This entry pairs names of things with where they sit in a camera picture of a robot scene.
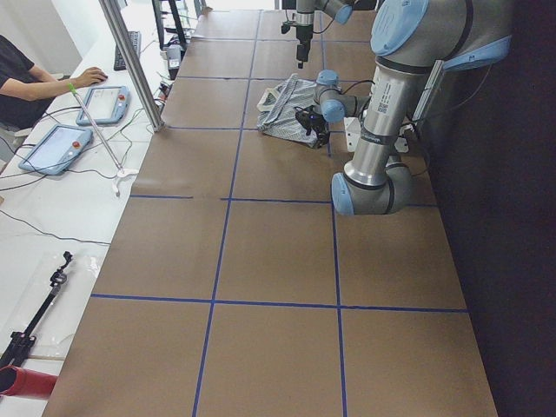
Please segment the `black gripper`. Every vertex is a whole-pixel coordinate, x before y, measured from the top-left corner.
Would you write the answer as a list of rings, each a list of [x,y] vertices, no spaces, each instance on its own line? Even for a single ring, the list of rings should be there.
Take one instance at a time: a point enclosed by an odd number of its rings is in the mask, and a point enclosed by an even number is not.
[[[303,69],[303,62],[308,60],[311,48],[311,26],[299,25],[295,28],[296,39],[299,44],[296,47],[296,60],[298,69]]]
[[[322,148],[328,145],[330,138],[329,125],[327,122],[314,122],[311,126],[315,139],[311,144],[312,148]]]

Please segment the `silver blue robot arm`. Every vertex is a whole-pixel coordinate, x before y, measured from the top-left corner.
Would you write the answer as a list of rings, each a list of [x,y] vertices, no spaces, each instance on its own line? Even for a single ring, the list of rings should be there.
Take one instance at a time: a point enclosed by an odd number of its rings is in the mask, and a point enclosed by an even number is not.
[[[370,46],[378,77],[368,104],[343,97],[338,76],[323,70],[314,102],[328,122],[366,115],[353,158],[331,181],[341,215],[387,215],[409,201],[412,175],[395,150],[420,79],[437,62],[447,71],[476,69],[504,59],[511,43],[513,1],[386,1]]]
[[[342,1],[342,0],[302,0],[295,2],[295,11],[281,23],[281,33],[287,34],[295,30],[297,68],[302,69],[308,62],[313,35],[321,34],[325,30],[314,29],[314,15],[321,11],[331,18],[331,23],[345,24],[354,10],[373,10],[381,1]]]

